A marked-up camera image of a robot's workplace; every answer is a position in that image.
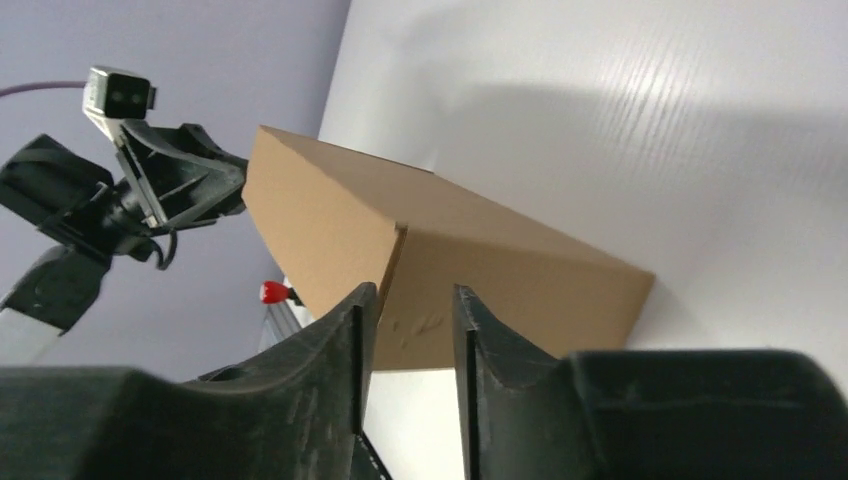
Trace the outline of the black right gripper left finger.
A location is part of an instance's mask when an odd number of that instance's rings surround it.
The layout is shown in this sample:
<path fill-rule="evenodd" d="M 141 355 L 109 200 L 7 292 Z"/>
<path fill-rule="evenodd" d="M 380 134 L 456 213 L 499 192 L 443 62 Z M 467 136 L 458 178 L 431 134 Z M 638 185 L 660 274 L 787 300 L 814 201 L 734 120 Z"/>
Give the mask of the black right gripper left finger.
<path fill-rule="evenodd" d="M 5 368 L 5 479 L 375 479 L 362 436 L 378 293 L 363 283 L 262 353 L 186 383 Z"/>

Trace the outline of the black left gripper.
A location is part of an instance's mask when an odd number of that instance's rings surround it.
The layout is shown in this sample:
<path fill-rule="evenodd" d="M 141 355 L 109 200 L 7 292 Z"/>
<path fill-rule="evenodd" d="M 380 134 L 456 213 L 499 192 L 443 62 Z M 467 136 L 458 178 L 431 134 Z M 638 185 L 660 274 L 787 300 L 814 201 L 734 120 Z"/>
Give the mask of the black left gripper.
<path fill-rule="evenodd" d="M 107 267 L 116 256 L 142 263 L 154 257 L 164 271 L 178 246 L 174 229 L 214 224 L 245 210 L 248 161 L 222 149 L 199 124 L 123 121 L 119 165 L 128 183 L 97 183 L 75 204 L 49 210 L 37 229 Z"/>

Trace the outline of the brown cardboard box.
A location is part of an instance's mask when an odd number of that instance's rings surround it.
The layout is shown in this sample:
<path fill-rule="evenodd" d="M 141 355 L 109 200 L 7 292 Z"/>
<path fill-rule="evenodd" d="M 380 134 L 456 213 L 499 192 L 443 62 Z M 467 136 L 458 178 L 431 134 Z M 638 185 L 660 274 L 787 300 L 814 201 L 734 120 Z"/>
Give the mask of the brown cardboard box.
<path fill-rule="evenodd" d="M 258 129 L 242 196 L 271 256 L 320 317 L 378 288 L 378 370 L 454 363 L 452 298 L 471 287 L 554 356 L 618 349 L 654 277 L 434 173 Z"/>

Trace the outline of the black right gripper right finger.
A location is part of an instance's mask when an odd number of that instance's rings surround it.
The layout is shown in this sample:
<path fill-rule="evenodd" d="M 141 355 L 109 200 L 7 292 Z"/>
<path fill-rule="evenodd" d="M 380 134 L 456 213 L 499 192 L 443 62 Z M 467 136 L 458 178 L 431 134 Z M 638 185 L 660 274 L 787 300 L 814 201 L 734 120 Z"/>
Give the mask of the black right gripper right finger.
<path fill-rule="evenodd" d="M 469 479 L 843 479 L 847 404 L 786 350 L 583 351 L 555 358 L 456 286 Z"/>

